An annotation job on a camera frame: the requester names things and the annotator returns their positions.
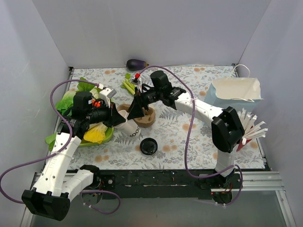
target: eggplant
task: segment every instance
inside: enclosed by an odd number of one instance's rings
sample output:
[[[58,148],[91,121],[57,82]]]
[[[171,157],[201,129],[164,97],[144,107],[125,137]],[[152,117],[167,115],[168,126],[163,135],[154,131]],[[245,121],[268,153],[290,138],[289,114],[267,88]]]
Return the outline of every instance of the eggplant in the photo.
[[[130,59],[126,63],[126,67],[130,71],[142,70],[147,66],[148,66],[148,64],[145,61],[137,60],[137,59]]]

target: gift bag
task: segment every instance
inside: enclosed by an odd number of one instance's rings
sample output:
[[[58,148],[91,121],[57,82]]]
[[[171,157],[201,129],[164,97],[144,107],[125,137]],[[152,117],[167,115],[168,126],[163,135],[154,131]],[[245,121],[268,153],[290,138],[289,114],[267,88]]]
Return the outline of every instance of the gift bag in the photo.
[[[252,112],[262,100],[260,82],[257,78],[249,78],[250,75],[247,78],[232,77],[236,67],[230,77],[212,80],[204,102],[222,108],[231,106],[237,111],[244,108],[247,112]]]

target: white paper bag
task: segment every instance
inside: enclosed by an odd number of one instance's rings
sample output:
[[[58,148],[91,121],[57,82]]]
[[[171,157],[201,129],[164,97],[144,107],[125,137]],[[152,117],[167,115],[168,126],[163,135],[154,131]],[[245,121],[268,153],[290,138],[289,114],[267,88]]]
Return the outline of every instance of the white paper bag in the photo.
[[[244,108],[247,112],[252,112],[261,100],[260,82],[257,78],[235,77],[212,80],[204,99],[213,106],[231,106],[237,111]]]

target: floral tablecloth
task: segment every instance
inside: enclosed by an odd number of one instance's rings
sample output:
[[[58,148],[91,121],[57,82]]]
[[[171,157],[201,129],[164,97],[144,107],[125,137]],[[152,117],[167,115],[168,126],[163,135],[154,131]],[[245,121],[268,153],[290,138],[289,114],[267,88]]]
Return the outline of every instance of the floral tablecloth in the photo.
[[[232,66],[173,66],[167,67],[176,73],[194,94],[204,100],[212,79],[228,77]],[[149,75],[157,69],[146,70],[142,75],[143,83],[152,85]],[[117,104],[132,102],[132,95],[121,88],[127,73],[126,68],[75,69],[73,79],[84,77],[89,81],[114,87],[117,94],[113,97]],[[174,86],[182,85],[167,73]],[[76,89],[72,83],[70,89]],[[84,164],[95,165],[100,169],[184,169],[184,147],[189,129],[190,115],[166,107],[162,102],[152,104],[156,111],[156,121],[150,128],[141,128],[139,138],[126,137],[117,129],[112,139],[99,146],[78,148],[71,161],[70,169]],[[146,156],[140,151],[140,142],[154,138],[158,151]],[[217,149],[212,143],[211,129],[195,119],[188,150],[188,166],[191,169],[213,169],[216,164]],[[262,156],[255,140],[237,152],[235,163],[241,168],[264,168]]]

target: gray floor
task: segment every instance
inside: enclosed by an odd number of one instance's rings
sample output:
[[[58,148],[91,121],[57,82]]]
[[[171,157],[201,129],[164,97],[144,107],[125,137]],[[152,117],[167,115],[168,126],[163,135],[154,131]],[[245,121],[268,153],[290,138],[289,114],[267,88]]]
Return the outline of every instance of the gray floor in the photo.
[[[97,206],[113,209],[117,200],[101,201]],[[31,227],[282,227],[285,222],[275,192],[243,192],[231,206],[203,204],[192,198],[123,199],[120,209],[103,215],[83,206],[78,196],[66,218],[55,221],[34,216]]]

